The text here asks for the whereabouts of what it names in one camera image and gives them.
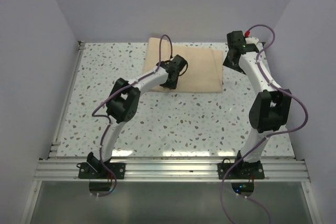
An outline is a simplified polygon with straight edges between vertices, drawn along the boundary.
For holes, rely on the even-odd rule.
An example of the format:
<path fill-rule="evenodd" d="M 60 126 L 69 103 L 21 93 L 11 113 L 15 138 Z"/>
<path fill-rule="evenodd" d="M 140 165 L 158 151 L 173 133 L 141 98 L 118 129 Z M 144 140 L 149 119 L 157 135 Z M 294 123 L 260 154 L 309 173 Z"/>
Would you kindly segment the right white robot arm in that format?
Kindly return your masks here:
<path fill-rule="evenodd" d="M 228 52 L 223 65 L 245 74 L 256 94 L 248 115 L 251 130 L 245 145 L 234 163 L 218 164 L 228 179 L 263 179 L 261 155 L 269 134 L 277 132 L 288 119 L 291 97 L 279 91 L 261 60 L 257 43 L 257 39 L 249 38 L 242 31 L 227 34 Z"/>

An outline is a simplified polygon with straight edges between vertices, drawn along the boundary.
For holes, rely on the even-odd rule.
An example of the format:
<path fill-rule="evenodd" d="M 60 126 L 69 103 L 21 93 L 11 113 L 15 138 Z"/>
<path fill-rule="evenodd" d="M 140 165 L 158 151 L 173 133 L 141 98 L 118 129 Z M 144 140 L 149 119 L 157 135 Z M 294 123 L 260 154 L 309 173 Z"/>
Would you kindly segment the beige cloth wrap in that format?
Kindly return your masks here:
<path fill-rule="evenodd" d="M 168 60 L 170 54 L 183 57 L 188 69 L 179 77 L 175 92 L 184 93 L 221 93 L 223 81 L 223 52 L 210 47 L 187 46 L 162 41 L 162 60 Z"/>

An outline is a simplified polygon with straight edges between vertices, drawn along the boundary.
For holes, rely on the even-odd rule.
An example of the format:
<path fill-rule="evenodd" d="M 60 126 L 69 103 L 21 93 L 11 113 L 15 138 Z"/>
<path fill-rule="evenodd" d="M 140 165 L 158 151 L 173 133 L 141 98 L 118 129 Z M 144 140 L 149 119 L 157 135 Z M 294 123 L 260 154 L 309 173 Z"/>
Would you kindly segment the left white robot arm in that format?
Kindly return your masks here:
<path fill-rule="evenodd" d="M 105 118 L 109 120 L 97 151 L 87 157 L 90 171 L 97 178 L 104 178 L 110 171 L 107 164 L 112 156 L 116 141 L 123 127 L 135 116 L 141 95 L 157 86 L 175 90 L 179 77 L 188 69 L 187 61 L 176 55 L 170 60 L 161 61 L 150 71 L 132 80 L 118 79 L 109 95 L 92 113 L 93 117 L 100 108 L 106 106 Z"/>

